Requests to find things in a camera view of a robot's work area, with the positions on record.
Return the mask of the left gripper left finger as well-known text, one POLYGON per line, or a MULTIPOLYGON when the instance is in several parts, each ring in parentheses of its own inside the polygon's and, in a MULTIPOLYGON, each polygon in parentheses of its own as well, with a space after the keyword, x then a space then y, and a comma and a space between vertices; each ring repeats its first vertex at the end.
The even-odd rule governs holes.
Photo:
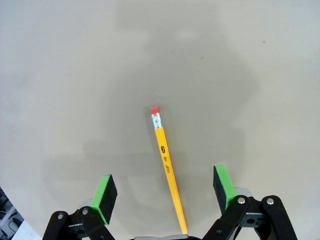
POLYGON ((74 213, 54 212, 43 235, 44 240, 113 240, 107 229, 118 192, 111 174, 103 175, 89 205, 74 213))

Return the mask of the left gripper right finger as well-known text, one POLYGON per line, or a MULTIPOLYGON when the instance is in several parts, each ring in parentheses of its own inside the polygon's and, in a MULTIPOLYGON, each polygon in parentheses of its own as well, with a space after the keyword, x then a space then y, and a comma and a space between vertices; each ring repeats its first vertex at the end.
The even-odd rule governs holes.
POLYGON ((239 194, 224 165, 213 166, 213 189, 221 211, 204 240, 235 240, 243 228, 252 228, 260 240, 296 240, 297 235, 282 200, 262 200, 239 194))

